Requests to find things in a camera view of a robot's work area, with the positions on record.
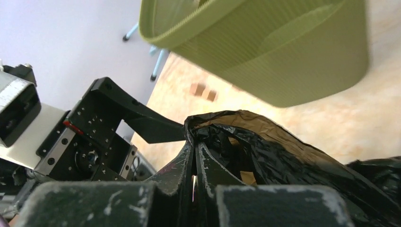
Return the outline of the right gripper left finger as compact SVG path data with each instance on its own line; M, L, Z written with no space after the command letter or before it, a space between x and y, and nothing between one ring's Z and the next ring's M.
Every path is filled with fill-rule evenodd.
M17 227L191 227L193 148L143 182L48 182L25 202Z

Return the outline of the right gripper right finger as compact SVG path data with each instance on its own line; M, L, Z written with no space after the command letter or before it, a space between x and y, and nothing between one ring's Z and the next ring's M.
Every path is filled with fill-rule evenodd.
M351 227L345 202L321 185L244 184L204 143L196 150L197 202L203 227Z

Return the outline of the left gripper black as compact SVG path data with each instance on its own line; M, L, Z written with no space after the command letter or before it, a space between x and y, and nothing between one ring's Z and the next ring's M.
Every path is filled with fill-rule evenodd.
M133 98L109 77L96 79L76 106L55 114L36 150L33 179L140 181L137 148L116 133L124 121L148 144L184 141L183 125Z

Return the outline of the black trash bag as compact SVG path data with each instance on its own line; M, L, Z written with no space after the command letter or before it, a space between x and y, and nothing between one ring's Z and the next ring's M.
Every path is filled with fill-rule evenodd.
M342 164L274 121L249 111L189 116L186 138L204 143L234 176L251 172L257 184L320 184L340 193L357 227L401 224L401 158Z

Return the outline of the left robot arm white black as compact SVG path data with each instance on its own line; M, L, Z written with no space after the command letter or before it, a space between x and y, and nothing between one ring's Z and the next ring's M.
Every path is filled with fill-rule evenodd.
M0 216L19 213L48 181L131 181L137 148L116 133L126 122L147 143L185 139L183 126L110 78L93 81L71 110L39 99L29 65L0 68Z

